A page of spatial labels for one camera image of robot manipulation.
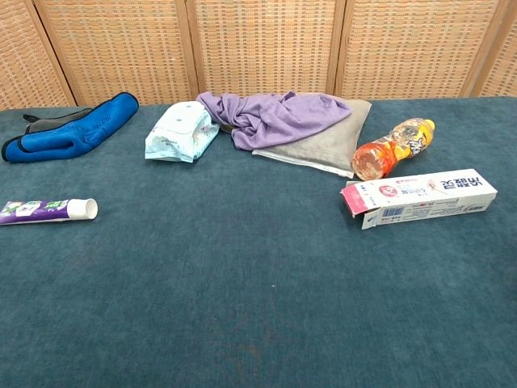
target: toothpaste box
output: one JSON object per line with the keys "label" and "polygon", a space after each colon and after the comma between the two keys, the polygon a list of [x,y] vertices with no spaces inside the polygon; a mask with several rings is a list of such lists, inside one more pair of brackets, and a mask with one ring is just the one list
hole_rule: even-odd
{"label": "toothpaste box", "polygon": [[362,229],[482,212],[497,193],[473,169],[348,182],[341,191],[352,217],[364,214]]}

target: purple shirt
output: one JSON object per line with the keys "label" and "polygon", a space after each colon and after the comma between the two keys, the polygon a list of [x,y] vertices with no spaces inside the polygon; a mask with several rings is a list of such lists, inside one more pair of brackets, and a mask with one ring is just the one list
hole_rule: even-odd
{"label": "purple shirt", "polygon": [[231,125],[235,146],[256,150],[290,143],[320,133],[351,114],[344,103],[328,95],[223,94],[216,97],[205,92],[198,95],[213,120]]}

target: gray pillow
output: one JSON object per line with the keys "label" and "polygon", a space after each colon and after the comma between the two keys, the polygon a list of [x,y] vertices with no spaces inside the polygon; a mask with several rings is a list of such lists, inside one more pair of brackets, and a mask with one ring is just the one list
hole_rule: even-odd
{"label": "gray pillow", "polygon": [[281,162],[308,166],[352,178],[352,156],[364,121],[372,106],[362,99],[340,99],[352,113],[326,130],[292,143],[254,150],[253,155],[273,158]]}

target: toothpaste tube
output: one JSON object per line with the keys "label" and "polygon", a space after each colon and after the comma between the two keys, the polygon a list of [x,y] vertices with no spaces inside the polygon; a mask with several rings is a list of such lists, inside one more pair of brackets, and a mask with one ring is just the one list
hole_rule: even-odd
{"label": "toothpaste tube", "polygon": [[97,202],[92,200],[32,200],[7,202],[0,210],[0,226],[36,222],[93,220]]}

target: rattan screen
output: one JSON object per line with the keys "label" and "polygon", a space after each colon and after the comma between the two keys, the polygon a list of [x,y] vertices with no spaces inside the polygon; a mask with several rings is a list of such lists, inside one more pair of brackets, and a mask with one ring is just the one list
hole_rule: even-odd
{"label": "rattan screen", "polygon": [[79,103],[100,103],[121,91],[140,103],[173,103],[197,94],[187,79],[175,1],[36,4]]}
{"label": "rattan screen", "polygon": [[201,89],[326,91],[335,0],[192,1]]}
{"label": "rattan screen", "polygon": [[0,110],[74,103],[21,0],[2,1],[0,36]]}
{"label": "rattan screen", "polygon": [[498,0],[348,0],[336,94],[456,97]]}
{"label": "rattan screen", "polygon": [[497,55],[481,95],[517,96],[517,20]]}

